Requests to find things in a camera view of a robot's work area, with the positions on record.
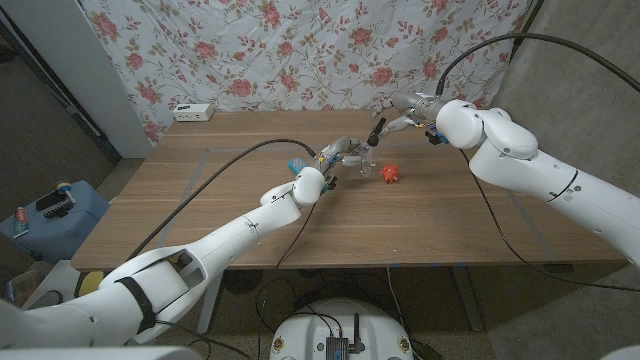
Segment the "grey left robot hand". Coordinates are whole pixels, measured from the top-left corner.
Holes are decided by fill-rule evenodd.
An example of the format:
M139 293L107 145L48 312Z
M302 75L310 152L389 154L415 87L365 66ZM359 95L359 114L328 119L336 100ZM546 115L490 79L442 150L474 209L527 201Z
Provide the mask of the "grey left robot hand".
M336 164L358 168L364 173L370 172L376 166L374 149L366 141L342 136L319 152L312 167L328 174Z

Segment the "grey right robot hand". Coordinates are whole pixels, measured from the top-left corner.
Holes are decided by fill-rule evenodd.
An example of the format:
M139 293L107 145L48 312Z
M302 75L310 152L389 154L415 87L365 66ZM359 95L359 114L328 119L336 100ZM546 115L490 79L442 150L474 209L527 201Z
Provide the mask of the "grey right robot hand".
M385 118L381 118L378 124L371 131L367 143L375 147L379 141L390 134L404 131L408 128L424 128L425 136L434 145L447 143L448 139L437 130L437 111L444 105L444 102L437 96L423 93L395 94L390 99L384 100L374 108L373 117L381 115L387 109L396 109L402 116L387 123Z

